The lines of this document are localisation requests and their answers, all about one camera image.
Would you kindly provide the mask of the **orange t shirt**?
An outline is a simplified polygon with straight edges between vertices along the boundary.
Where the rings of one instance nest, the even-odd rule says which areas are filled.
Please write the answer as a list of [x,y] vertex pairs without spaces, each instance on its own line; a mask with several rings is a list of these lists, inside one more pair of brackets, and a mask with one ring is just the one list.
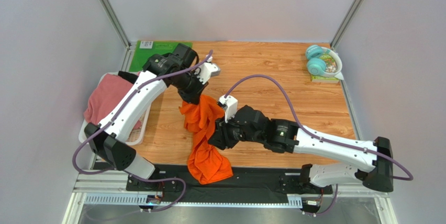
[[192,177],[202,185],[232,177],[229,160],[208,143],[215,133],[215,121],[225,115],[217,101],[210,96],[201,95],[197,105],[183,102],[179,110],[185,117],[184,128],[192,134],[192,149],[187,160],[187,168]]

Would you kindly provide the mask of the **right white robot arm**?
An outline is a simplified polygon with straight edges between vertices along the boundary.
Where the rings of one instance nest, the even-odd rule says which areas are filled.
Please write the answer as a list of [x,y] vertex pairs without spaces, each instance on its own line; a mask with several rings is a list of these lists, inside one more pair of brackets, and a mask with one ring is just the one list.
[[300,172],[304,185],[326,187],[333,184],[361,183],[364,187],[389,193],[394,190],[390,140],[350,140],[318,132],[285,119],[269,119],[261,111],[245,105],[231,118],[215,121],[215,132],[208,143],[231,149],[238,142],[256,142],[275,153],[324,156],[335,164],[305,164]]

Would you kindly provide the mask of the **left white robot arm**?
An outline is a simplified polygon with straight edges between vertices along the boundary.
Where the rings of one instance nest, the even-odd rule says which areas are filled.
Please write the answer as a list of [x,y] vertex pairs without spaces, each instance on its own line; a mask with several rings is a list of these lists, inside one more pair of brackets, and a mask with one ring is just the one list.
[[89,123],[85,128],[92,152],[111,167],[134,177],[149,179],[155,166],[125,143],[136,122],[152,102],[169,86],[177,88],[188,103],[197,104],[208,79],[200,77],[202,67],[211,64],[212,51],[196,62],[198,54],[180,43],[172,53],[155,54],[148,58],[132,88],[118,105],[98,124]]

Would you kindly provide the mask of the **black t shirt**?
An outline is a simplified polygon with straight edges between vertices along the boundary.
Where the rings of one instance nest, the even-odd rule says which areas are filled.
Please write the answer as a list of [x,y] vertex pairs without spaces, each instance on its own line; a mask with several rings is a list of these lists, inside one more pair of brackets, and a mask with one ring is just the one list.
[[130,73],[130,72],[124,72],[124,71],[119,71],[118,72],[118,76],[121,77],[122,79],[128,81],[131,84],[135,84],[139,75],[138,74],[134,74],[134,73]]

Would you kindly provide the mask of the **green cutting mat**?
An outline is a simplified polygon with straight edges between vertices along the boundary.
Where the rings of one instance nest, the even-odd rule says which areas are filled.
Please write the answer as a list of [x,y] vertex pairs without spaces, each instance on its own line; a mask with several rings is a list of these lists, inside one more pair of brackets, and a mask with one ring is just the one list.
[[154,54],[172,53],[179,43],[177,41],[138,40],[132,55],[129,71],[141,71],[148,58]]

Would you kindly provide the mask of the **pink t shirt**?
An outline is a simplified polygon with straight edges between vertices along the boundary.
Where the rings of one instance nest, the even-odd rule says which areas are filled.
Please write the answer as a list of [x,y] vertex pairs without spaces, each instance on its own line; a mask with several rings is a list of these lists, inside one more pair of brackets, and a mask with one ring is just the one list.
[[97,125],[115,109],[132,86],[118,74],[105,74],[88,99],[84,112],[85,121]]

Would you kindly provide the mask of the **colourful book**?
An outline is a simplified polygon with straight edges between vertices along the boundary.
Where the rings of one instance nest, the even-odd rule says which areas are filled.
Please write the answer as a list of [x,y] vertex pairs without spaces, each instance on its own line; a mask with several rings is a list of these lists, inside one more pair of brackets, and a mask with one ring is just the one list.
[[[334,72],[335,68],[336,68],[336,64],[334,62],[334,60],[327,54],[323,54],[323,56],[321,57],[328,66],[328,71],[329,72]],[[317,76],[317,75],[312,75],[310,74],[310,80],[314,83],[339,83],[340,80],[334,77],[323,77],[323,76]]]

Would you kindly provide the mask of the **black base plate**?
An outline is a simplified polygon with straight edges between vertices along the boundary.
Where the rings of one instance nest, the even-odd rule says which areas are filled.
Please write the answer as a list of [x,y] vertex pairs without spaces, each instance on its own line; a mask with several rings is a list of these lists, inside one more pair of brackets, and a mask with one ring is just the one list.
[[300,182],[300,169],[234,167],[233,176],[202,185],[185,165],[157,165],[152,179],[163,183],[146,183],[128,177],[126,191],[162,193],[164,201],[181,197],[182,203],[286,203],[289,194],[309,197],[331,195],[332,186],[319,188]]

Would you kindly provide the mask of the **aluminium frame rail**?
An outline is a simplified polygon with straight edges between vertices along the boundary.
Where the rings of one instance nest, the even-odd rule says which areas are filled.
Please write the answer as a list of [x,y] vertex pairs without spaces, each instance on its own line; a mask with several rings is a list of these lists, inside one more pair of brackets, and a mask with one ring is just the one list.
[[143,182],[123,172],[79,175],[63,223],[78,223],[86,205],[143,208],[169,204],[180,207],[285,208],[327,216],[335,209],[353,218],[367,215],[381,223],[396,223],[390,198],[358,184],[320,188],[305,185],[294,169],[235,168],[233,177],[209,185],[193,179],[184,166],[165,165],[155,182]]

